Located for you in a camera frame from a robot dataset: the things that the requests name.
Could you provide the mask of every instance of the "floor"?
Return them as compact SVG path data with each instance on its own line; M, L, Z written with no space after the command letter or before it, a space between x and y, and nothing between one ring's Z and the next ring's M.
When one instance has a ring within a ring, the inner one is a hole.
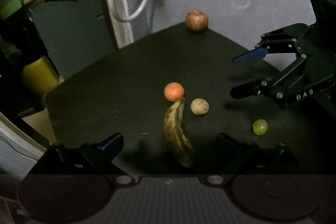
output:
M23 120L34 128L43 137L47 138L50 143L56 142L56 137L54 130L51 126L48 109L45 108L43 111L32 114L30 116L24 117Z

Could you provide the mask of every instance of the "green box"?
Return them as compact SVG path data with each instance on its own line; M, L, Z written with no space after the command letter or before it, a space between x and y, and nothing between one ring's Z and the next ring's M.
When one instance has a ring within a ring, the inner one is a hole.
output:
M23 0L11 0L5 7L1 8L0 16L5 20L10 15L14 14L23 6Z

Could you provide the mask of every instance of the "ridged surface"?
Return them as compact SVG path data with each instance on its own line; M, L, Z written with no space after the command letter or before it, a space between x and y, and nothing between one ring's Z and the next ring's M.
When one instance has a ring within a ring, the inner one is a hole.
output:
M257 224L236 208L222 189L202 185L197 178L142 178L118 189L96 215L80 224ZM313 224L305 219L301 224Z

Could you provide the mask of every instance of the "robotic arm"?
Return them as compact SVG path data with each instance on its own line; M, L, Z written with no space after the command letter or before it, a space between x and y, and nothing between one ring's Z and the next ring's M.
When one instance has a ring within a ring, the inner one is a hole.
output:
M333 35L336 0L310 1L316 16L313 25L296 23L265 33L254 50L234 58L233 62L253 61L263 59L266 54L287 52L295 53L296 60L277 75L232 88L230 95L233 98L264 94L281 108L286 108L336 84Z

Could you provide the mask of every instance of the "potato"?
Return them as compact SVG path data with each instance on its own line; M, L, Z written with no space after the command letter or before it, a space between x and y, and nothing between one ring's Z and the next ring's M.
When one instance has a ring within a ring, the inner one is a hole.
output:
M190 108L193 114L201 116L209 111L209 104L206 100L197 98L191 102Z

